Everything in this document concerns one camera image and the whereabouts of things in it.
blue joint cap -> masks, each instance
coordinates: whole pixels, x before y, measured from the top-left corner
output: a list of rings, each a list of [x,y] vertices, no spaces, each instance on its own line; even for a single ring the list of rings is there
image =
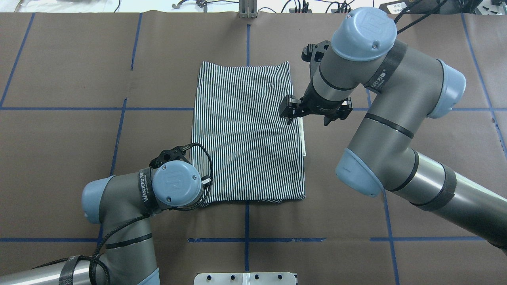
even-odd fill
[[[109,183],[109,180],[113,177],[115,176],[112,175],[108,178],[92,181],[88,183],[83,190],[83,195],[81,196],[81,206],[85,212],[86,219],[88,219],[88,221],[92,224],[100,223],[98,216],[100,200],[102,199],[102,193],[104,193],[105,187]]]
[[[377,176],[350,149],[345,149],[336,167],[336,176],[354,190],[370,197],[377,196],[384,189]]]
[[[433,111],[427,115],[433,119],[441,118],[449,113],[463,97],[466,87],[466,79],[461,72],[448,66],[440,59],[438,61],[444,70],[444,79],[439,101]]]
[[[155,196],[172,207],[187,206],[201,195],[201,175],[184,161],[164,163],[155,172],[152,181]]]
[[[159,269],[155,269],[152,274],[148,275],[148,277],[137,285],[160,285]]]
[[[331,47],[351,61],[374,60],[386,54],[396,40],[396,24],[373,7],[361,7],[347,14],[333,34]]]

white label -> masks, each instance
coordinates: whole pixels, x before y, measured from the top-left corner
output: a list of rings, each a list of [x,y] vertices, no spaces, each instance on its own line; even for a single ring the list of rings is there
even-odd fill
[[[407,6],[407,4],[405,4],[405,2],[401,2],[401,3],[387,5],[386,7],[391,14],[399,14],[406,6]]]

striped cloth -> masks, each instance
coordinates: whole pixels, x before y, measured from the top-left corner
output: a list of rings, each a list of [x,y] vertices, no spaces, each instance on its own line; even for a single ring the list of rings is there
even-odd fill
[[[289,63],[225,67],[203,62],[197,83],[192,141],[213,160],[214,184],[205,201],[304,199],[302,121],[287,125],[278,107],[292,94]],[[202,153],[191,163],[209,174]]]

table surface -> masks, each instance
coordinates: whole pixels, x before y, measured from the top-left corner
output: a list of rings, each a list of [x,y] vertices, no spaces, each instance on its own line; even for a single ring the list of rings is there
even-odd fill
[[[83,187],[191,142],[202,61],[288,60],[300,97],[309,82],[302,48],[328,40],[343,18],[2,14],[0,275],[93,252],[99,227],[83,217]],[[491,27],[506,25],[504,17],[432,15],[399,36],[467,78],[463,100],[425,120],[412,147],[502,196],[507,59],[493,55],[507,32]],[[505,284],[500,250],[391,193],[368,198],[336,179],[374,94],[358,87],[352,98],[346,121],[324,127],[322,117],[304,118],[305,200],[221,203],[152,218],[161,283],[191,284],[198,272],[290,271],[300,284]]]

